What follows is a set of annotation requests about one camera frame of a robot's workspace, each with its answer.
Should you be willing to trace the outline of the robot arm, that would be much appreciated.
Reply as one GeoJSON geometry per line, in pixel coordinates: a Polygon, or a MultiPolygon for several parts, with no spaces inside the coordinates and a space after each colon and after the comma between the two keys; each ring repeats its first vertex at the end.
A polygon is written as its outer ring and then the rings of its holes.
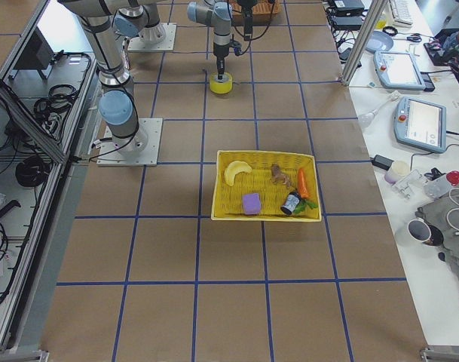
{"type": "Polygon", "coordinates": [[[98,110],[111,134],[108,150],[90,161],[101,166],[155,166],[161,140],[162,120],[141,118],[133,95],[133,77],[124,65],[116,26],[133,38],[145,28],[157,28],[156,1],[61,1],[78,17],[97,61],[103,95],[98,110]]]}
{"type": "Polygon", "coordinates": [[[232,84],[232,77],[225,71],[225,58],[233,48],[237,57],[243,54],[241,44],[234,40],[231,33],[233,26],[233,8],[228,1],[190,2],[187,15],[190,21],[213,28],[213,54],[216,56],[217,73],[211,80],[219,85],[232,84]]]}

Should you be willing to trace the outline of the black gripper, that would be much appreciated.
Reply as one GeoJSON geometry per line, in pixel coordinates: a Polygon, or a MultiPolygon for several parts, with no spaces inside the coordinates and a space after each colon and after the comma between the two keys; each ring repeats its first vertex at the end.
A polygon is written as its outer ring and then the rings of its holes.
{"type": "Polygon", "coordinates": [[[216,68],[217,68],[217,79],[221,79],[221,74],[222,74],[222,79],[226,79],[226,74],[225,74],[225,58],[227,57],[227,54],[218,54],[216,55],[216,68]]]}

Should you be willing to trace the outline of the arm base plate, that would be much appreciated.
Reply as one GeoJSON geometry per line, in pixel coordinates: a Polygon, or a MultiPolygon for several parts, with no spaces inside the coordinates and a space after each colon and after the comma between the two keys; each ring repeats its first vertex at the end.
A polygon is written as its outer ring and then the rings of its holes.
{"type": "Polygon", "coordinates": [[[145,27],[136,38],[129,40],[127,49],[136,53],[173,51],[176,37],[175,23],[159,23],[145,27]]]}
{"type": "Polygon", "coordinates": [[[112,138],[106,126],[104,137],[111,138],[100,147],[102,155],[96,159],[101,167],[156,166],[161,143],[162,118],[140,118],[139,129],[133,139],[112,138]]]}

